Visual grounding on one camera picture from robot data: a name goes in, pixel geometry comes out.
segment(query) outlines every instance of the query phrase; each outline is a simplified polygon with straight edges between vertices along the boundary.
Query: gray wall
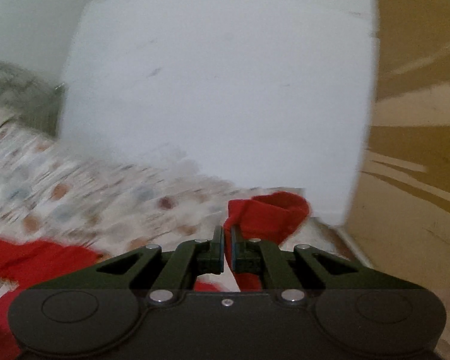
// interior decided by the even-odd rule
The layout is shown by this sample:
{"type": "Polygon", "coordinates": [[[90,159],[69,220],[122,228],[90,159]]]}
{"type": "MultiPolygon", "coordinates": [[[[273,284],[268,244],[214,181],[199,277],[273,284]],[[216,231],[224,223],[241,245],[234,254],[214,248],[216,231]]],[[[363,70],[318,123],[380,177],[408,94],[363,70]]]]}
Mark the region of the gray wall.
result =
{"type": "Polygon", "coordinates": [[[0,0],[0,60],[58,81],[89,0],[0,0]]]}

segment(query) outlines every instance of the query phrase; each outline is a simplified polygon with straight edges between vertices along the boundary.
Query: red cloth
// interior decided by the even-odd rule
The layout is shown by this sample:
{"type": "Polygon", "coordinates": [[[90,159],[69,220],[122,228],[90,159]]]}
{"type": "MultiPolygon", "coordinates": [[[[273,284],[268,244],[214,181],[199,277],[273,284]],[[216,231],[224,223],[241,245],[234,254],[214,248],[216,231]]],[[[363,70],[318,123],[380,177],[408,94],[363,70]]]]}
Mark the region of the red cloth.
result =
{"type": "Polygon", "coordinates": [[[15,359],[20,352],[7,321],[13,299],[27,287],[90,266],[97,257],[95,252],[79,246],[42,240],[16,245],[0,239],[0,278],[19,285],[0,298],[0,360],[15,359]]]}
{"type": "MultiPolygon", "coordinates": [[[[228,202],[228,219],[225,221],[226,259],[231,264],[231,227],[238,225],[243,238],[260,238],[280,245],[292,235],[310,215],[307,201],[294,193],[275,192],[271,195],[254,196],[246,200],[228,202]]],[[[254,274],[234,274],[242,291],[262,288],[254,274]]]]}

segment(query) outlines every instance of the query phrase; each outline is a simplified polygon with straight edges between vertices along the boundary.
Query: metal bolt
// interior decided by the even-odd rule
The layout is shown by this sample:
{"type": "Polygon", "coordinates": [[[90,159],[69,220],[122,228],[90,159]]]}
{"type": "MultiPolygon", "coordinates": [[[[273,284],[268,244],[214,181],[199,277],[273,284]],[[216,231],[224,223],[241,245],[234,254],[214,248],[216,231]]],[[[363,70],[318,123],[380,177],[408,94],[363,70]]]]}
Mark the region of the metal bolt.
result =
{"type": "Polygon", "coordinates": [[[286,289],[282,292],[282,298],[287,302],[298,302],[305,298],[305,292],[299,289],[286,289]]]}
{"type": "Polygon", "coordinates": [[[150,299],[157,303],[168,302],[173,298],[173,292],[167,289],[156,289],[150,293],[150,299]]]}
{"type": "Polygon", "coordinates": [[[225,307],[230,307],[232,304],[233,304],[233,300],[231,300],[231,299],[222,300],[222,305],[224,305],[225,307]]]}

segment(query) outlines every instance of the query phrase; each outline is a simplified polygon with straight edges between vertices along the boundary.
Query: white wall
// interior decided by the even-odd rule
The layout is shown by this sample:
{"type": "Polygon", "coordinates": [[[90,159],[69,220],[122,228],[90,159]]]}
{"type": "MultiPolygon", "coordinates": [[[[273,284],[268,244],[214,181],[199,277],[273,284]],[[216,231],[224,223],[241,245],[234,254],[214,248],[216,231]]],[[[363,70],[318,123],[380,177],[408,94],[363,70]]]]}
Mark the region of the white wall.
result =
{"type": "Polygon", "coordinates": [[[304,187],[341,223],[366,134],[374,0],[93,0],[62,138],[143,162],[171,143],[241,186],[304,187]]]}
{"type": "Polygon", "coordinates": [[[0,0],[0,60],[58,81],[89,0],[0,0]]]}

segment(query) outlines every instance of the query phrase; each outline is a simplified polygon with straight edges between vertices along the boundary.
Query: small screw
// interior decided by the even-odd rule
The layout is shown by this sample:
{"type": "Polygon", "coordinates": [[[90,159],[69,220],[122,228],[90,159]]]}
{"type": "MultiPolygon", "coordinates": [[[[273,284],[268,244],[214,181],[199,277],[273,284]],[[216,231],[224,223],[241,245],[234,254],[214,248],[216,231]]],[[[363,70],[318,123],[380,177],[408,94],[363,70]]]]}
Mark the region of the small screw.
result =
{"type": "Polygon", "coordinates": [[[168,302],[173,298],[173,292],[167,289],[156,289],[150,293],[150,299],[157,303],[168,302]]]}
{"type": "Polygon", "coordinates": [[[222,300],[222,305],[224,305],[225,307],[230,307],[232,304],[233,304],[233,300],[231,300],[231,299],[222,300]]]}
{"type": "Polygon", "coordinates": [[[299,289],[286,289],[282,292],[282,298],[288,302],[298,302],[305,298],[305,292],[299,289]]]}

